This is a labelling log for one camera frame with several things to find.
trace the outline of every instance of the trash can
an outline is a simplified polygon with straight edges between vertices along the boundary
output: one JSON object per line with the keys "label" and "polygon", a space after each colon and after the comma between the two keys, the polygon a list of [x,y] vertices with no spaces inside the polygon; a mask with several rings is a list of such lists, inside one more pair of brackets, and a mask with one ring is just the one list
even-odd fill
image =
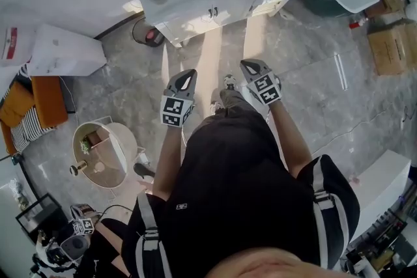
{"label": "trash can", "polygon": [[149,25],[145,17],[136,21],[132,29],[133,39],[140,44],[156,48],[164,43],[165,36],[155,27]]}

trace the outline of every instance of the white stand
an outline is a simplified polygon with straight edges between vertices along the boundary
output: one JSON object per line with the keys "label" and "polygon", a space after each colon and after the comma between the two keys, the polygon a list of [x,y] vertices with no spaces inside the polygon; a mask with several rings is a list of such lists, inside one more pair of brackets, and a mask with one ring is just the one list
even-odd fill
{"label": "white stand", "polygon": [[106,63],[100,41],[41,25],[27,71],[30,76],[89,76]]}

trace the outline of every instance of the orange cushion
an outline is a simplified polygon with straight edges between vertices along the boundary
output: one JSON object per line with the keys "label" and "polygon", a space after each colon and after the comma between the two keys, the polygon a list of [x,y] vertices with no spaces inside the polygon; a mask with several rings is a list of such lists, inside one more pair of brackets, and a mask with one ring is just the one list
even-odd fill
{"label": "orange cushion", "polygon": [[17,126],[23,116],[35,105],[35,99],[20,83],[15,81],[0,109],[0,119],[11,128]]}
{"label": "orange cushion", "polygon": [[9,127],[14,128],[19,125],[22,116],[17,114],[9,105],[3,104],[0,109],[0,119]]}

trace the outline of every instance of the striped cushion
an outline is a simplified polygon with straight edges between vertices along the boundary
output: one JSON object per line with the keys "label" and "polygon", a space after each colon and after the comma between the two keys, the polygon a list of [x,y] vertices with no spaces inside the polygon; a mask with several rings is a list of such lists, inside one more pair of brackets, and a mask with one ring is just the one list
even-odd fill
{"label": "striped cushion", "polygon": [[20,123],[19,125],[15,126],[14,128],[11,128],[10,130],[12,132],[12,140],[14,147],[20,153],[30,143],[30,141],[27,140],[25,132],[23,130],[23,124]]}
{"label": "striped cushion", "polygon": [[20,124],[11,130],[14,146],[20,153],[31,141],[37,140],[40,136],[52,131],[53,128],[44,129],[40,125],[36,108],[32,107],[23,117]]}

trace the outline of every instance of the black shirt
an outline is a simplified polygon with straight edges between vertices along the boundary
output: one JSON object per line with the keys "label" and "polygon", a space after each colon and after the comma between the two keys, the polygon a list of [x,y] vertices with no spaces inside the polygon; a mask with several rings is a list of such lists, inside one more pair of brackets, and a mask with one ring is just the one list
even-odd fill
{"label": "black shirt", "polygon": [[[327,158],[324,163],[340,174]],[[197,130],[169,200],[151,198],[173,277],[204,277],[221,260],[253,247],[277,247],[319,264],[313,189],[309,177],[298,178],[285,169],[259,113],[242,111]],[[357,203],[342,179],[341,188]],[[144,230],[136,203],[122,249],[133,277]]]}

